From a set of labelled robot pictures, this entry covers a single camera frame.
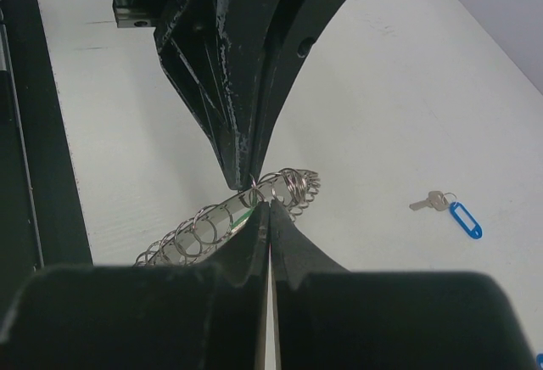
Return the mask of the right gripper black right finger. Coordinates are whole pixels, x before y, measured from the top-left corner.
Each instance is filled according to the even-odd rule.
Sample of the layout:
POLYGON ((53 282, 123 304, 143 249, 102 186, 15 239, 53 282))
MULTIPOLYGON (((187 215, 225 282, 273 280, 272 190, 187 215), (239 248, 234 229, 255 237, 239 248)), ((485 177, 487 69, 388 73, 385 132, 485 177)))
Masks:
POLYGON ((501 287, 477 272, 352 272, 270 205, 281 369, 534 369, 501 287))

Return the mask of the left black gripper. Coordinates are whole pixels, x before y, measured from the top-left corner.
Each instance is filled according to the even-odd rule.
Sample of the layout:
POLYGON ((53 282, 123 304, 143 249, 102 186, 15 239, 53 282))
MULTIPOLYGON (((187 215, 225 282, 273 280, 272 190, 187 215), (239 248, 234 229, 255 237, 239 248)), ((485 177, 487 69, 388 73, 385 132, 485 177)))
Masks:
MULTIPOLYGON (((249 186, 266 0, 166 0, 160 63, 199 123, 231 189, 249 186)), ((160 0, 113 0, 118 28, 155 27, 160 0)))

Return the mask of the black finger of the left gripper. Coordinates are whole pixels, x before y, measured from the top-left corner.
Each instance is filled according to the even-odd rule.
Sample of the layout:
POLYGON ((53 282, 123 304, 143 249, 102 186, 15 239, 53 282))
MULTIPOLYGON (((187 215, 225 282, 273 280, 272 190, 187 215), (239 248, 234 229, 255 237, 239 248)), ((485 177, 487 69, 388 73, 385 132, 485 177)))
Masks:
POLYGON ((278 116, 309 52, 346 0, 280 0, 265 41, 248 179, 260 177, 278 116))

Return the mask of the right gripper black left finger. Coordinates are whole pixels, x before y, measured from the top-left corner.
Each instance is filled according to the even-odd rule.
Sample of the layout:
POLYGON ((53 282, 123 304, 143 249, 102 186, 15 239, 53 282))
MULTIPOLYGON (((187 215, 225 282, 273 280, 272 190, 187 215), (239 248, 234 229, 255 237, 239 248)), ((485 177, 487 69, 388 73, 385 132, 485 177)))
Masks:
POLYGON ((64 266, 34 275, 1 330, 4 369, 261 369, 270 207, 189 267, 64 266))

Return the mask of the key with green tag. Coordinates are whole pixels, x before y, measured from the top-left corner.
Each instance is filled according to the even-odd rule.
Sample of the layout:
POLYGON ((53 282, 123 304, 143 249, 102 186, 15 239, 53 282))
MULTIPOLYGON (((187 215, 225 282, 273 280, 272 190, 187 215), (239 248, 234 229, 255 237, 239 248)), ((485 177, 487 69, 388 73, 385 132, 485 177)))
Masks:
POLYGON ((232 234, 237 233, 239 230, 241 230, 244 225, 246 224, 247 220, 251 217, 253 214, 253 209, 247 209, 241 216, 238 217, 237 220, 235 220, 229 227, 229 230, 232 234))

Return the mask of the metal key ring disc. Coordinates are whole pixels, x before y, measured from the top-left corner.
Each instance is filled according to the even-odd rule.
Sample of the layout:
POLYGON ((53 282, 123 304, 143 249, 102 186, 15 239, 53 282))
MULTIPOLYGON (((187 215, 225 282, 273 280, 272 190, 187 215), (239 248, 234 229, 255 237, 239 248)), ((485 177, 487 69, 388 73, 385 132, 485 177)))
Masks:
POLYGON ((154 241, 136 258, 135 266, 191 266, 214 254, 247 223, 256 206, 279 202, 292 221, 320 192, 315 171, 283 168, 265 174, 249 189, 207 205, 154 241))

